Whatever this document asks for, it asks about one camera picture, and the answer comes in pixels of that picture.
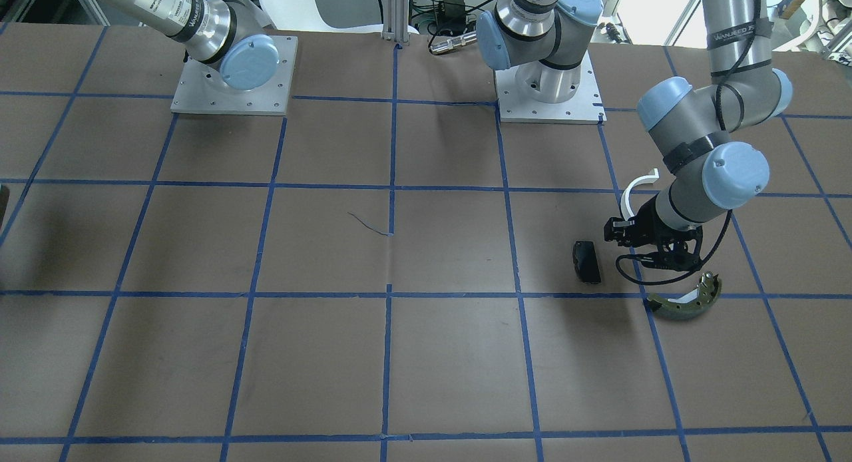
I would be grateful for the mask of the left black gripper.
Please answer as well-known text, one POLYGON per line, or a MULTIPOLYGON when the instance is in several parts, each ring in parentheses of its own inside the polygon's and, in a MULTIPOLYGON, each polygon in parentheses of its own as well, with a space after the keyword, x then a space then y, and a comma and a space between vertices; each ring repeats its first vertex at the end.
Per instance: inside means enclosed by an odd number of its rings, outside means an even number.
POLYGON ((700 267, 703 229, 670 228, 654 205, 643 205, 631 218, 610 218, 604 225, 604 241, 627 248, 655 246, 656 252, 641 256, 643 266, 688 272, 700 267))

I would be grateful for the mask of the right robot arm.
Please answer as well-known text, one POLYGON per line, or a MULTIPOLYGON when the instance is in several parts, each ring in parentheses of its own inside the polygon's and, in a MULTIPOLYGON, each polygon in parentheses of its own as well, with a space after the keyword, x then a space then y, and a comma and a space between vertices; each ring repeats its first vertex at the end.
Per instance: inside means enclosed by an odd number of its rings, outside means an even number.
POLYGON ((252 0, 98 1, 182 43, 233 89, 258 88, 277 71, 279 51, 265 31, 271 19, 252 0))

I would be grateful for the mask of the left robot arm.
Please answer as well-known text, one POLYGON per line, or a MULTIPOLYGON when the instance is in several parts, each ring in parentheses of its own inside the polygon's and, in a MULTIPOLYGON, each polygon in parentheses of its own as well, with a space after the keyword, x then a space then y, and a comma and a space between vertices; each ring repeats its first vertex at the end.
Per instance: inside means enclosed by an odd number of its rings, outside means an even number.
MULTIPOLYGON (((769 183, 769 162, 733 132, 779 115, 790 104, 788 76, 773 67, 765 0, 701 0, 711 83, 695 89, 684 77, 654 85, 636 111, 674 177, 635 216, 614 217, 606 241, 621 247, 654 246, 633 254, 643 267, 694 273, 702 226, 730 218, 769 183)), ((518 68, 518 83, 533 99, 573 95, 581 62, 602 15, 602 0, 497 0, 477 19, 482 59, 494 71, 518 68)))

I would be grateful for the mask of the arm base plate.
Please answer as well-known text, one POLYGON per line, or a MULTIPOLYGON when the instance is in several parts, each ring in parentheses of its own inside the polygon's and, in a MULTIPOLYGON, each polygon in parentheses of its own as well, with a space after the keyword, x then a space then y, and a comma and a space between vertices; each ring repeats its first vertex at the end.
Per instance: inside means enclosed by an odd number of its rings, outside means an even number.
POLYGON ((588 53, 579 67, 571 70, 561 71, 533 62, 496 71, 494 77, 503 122, 596 124, 606 121, 588 53))
POLYGON ((185 62, 170 110, 197 115, 285 116, 298 49, 295 35, 252 35, 217 69, 185 62))

